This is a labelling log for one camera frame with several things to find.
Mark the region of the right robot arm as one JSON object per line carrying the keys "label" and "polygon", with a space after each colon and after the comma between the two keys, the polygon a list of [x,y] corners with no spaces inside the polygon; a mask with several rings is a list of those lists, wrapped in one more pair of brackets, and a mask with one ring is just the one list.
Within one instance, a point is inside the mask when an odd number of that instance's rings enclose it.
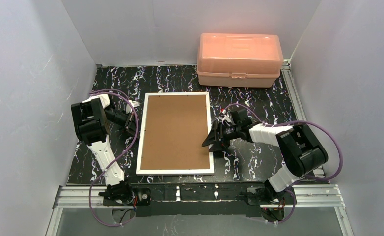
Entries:
{"label": "right robot arm", "polygon": [[263,193],[271,196],[284,192],[306,174],[326,163],[327,152],[307,124],[268,126],[253,121],[245,110],[222,112],[214,120],[203,147],[210,152],[223,151],[235,139],[279,147],[284,165],[264,183]]}

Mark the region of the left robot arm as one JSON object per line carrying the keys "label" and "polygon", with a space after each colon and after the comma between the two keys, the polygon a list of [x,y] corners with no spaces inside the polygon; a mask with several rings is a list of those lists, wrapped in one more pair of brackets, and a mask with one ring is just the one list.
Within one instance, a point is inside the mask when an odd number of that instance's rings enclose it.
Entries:
{"label": "left robot arm", "polygon": [[118,111],[113,106],[108,94],[94,95],[71,105],[71,114],[77,138],[85,143],[94,154],[100,168],[104,171],[107,186],[117,186],[126,180],[124,171],[119,167],[110,144],[110,123],[122,127],[123,131],[134,136],[136,124],[134,108],[137,101],[128,101],[125,111]]}

